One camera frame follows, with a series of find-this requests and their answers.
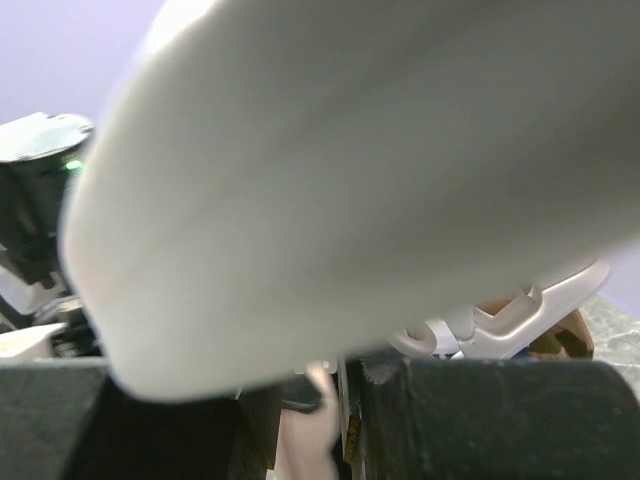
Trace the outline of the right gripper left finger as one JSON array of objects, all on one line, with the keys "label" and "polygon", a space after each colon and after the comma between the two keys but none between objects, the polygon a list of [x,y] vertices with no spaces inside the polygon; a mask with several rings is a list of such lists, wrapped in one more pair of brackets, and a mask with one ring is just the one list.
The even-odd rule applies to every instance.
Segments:
[{"label": "right gripper left finger", "polygon": [[262,479],[275,464],[282,390],[151,403],[102,362],[1,365],[4,479]]}]

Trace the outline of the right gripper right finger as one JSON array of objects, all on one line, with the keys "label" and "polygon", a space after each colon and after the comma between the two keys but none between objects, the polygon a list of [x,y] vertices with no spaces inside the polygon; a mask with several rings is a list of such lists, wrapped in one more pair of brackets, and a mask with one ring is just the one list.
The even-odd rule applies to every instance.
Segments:
[{"label": "right gripper right finger", "polygon": [[635,479],[639,404],[590,361],[344,366],[344,455],[357,479]]}]

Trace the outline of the black underwear beige waistband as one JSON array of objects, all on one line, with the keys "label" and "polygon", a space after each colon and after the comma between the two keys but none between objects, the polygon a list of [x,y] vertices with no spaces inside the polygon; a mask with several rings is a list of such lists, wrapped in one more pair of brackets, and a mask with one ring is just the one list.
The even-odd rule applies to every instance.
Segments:
[{"label": "black underwear beige waistband", "polygon": [[277,479],[339,478],[331,451],[339,436],[339,401],[326,362],[309,364],[305,377],[319,390],[320,406],[309,414],[283,410],[274,475]]}]

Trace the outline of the white clip hanger frame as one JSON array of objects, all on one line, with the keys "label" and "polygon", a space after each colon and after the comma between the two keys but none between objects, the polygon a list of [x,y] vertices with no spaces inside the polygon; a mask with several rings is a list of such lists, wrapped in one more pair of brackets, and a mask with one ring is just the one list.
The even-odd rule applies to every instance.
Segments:
[{"label": "white clip hanger frame", "polygon": [[60,252],[115,381],[176,401],[638,233],[635,1],[169,1]]}]

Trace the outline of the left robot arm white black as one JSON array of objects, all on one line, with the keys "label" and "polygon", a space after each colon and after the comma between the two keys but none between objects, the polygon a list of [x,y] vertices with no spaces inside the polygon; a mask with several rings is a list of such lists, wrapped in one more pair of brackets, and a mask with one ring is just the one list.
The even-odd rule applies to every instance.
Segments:
[{"label": "left robot arm white black", "polygon": [[63,197],[93,122],[33,113],[1,126],[1,355],[98,357],[99,342],[62,272]]}]

